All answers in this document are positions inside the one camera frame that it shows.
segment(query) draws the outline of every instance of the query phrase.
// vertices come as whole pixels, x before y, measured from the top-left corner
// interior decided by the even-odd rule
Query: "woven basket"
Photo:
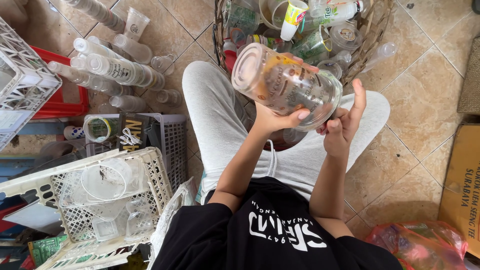
[[[222,67],[227,74],[227,65],[225,64],[225,54],[223,52],[223,13],[222,7],[226,0],[215,0],[215,23],[213,26],[213,42],[215,44],[215,54],[218,65]],[[355,18],[357,20],[357,29],[363,34],[363,43],[355,52],[360,52],[359,57],[350,63],[348,73],[343,75],[340,81],[343,86],[351,82],[365,68],[365,63],[375,52],[377,46],[382,42],[385,29],[393,8],[394,0],[363,0],[370,1],[371,8],[367,14],[359,13]]]

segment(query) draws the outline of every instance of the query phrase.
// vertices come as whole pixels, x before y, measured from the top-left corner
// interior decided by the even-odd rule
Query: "drawstring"
[[[273,148],[272,140],[267,140],[270,143],[270,165],[268,166],[267,176],[275,177],[276,172],[276,151]]]

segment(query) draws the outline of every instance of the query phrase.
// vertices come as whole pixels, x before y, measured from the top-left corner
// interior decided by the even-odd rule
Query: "blue polka dot cup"
[[[67,140],[76,140],[85,138],[85,131],[82,127],[69,125],[63,130],[63,135]]]

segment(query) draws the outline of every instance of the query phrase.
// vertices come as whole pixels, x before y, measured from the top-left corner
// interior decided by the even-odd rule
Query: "hand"
[[[282,55],[301,64],[302,67],[306,69],[313,72],[319,71],[317,67],[304,63],[302,58],[293,56],[293,54],[289,52],[282,53]],[[258,126],[259,129],[262,129],[268,135],[280,129],[296,127],[310,114],[308,109],[300,109],[289,116],[279,116],[258,102],[255,102],[255,106],[257,108],[257,118],[255,119],[254,126]]]
[[[327,154],[334,157],[344,157],[348,155],[353,136],[357,132],[360,119],[367,106],[367,95],[361,81],[355,79],[352,82],[355,90],[355,100],[352,109],[348,111],[344,108],[336,110],[336,119],[329,120],[326,124],[326,130],[320,128],[317,133],[325,133],[324,147]]]

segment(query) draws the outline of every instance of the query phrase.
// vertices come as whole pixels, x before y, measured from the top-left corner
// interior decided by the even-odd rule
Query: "woven mat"
[[[480,115],[480,37],[473,40],[457,112]]]

